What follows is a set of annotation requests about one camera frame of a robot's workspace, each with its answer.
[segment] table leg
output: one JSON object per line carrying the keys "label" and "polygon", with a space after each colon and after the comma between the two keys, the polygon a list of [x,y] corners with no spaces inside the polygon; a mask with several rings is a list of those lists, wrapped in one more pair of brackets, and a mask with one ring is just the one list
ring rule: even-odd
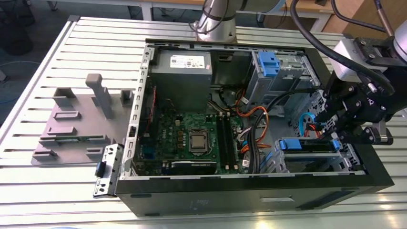
{"label": "table leg", "polygon": [[320,13],[319,14],[319,18],[316,19],[314,25],[312,25],[312,28],[311,28],[311,32],[322,32],[324,27],[326,27],[326,24],[330,20],[330,17],[331,17],[331,14],[327,14],[327,13]]}
{"label": "table leg", "polygon": [[152,21],[152,6],[151,4],[142,4],[143,20]]}
{"label": "table leg", "polygon": [[58,7],[56,7],[58,1],[47,1],[47,3],[48,3],[51,11],[56,11],[58,10]]}

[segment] blue plastic clip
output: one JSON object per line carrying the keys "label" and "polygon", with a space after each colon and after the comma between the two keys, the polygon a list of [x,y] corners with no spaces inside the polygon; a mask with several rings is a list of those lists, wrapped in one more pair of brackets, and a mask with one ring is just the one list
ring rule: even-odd
{"label": "blue plastic clip", "polygon": [[280,61],[274,52],[259,52],[259,64],[266,77],[275,77],[280,70]]}
{"label": "blue plastic clip", "polygon": [[338,151],[340,149],[339,141],[338,140],[332,140],[331,142],[332,142],[332,146],[334,146],[335,150]]}
{"label": "blue plastic clip", "polygon": [[279,141],[280,149],[302,149],[300,142],[298,139],[284,139]]}

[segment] side panel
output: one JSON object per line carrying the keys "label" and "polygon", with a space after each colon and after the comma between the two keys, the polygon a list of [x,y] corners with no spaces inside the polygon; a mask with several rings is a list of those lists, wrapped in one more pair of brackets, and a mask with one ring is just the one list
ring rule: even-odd
{"label": "side panel", "polygon": [[118,196],[138,216],[195,215],[326,208],[366,189],[302,188]]}

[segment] aluminum table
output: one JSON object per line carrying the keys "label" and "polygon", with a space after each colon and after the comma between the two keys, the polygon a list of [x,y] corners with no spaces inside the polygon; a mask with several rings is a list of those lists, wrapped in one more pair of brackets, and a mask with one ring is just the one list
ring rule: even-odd
{"label": "aluminum table", "polygon": [[[323,209],[138,218],[118,198],[92,199],[95,164],[35,167],[38,146],[55,105],[56,87],[92,93],[84,79],[100,73],[110,93],[136,88],[146,38],[194,40],[184,23],[82,17],[68,21],[0,129],[0,228],[406,228],[407,120],[388,122],[394,145],[376,146],[395,186]],[[311,47],[298,31],[238,27],[238,42]],[[331,48],[340,34],[316,33]]]}

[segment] metal bracket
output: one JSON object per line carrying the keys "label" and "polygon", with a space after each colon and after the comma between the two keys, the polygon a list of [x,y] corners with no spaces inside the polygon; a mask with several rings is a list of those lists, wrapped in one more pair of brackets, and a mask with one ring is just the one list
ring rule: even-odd
{"label": "metal bracket", "polygon": [[94,198],[115,198],[116,183],[120,173],[123,156],[122,144],[108,145],[104,149],[102,161],[98,163],[95,175],[98,176]]}

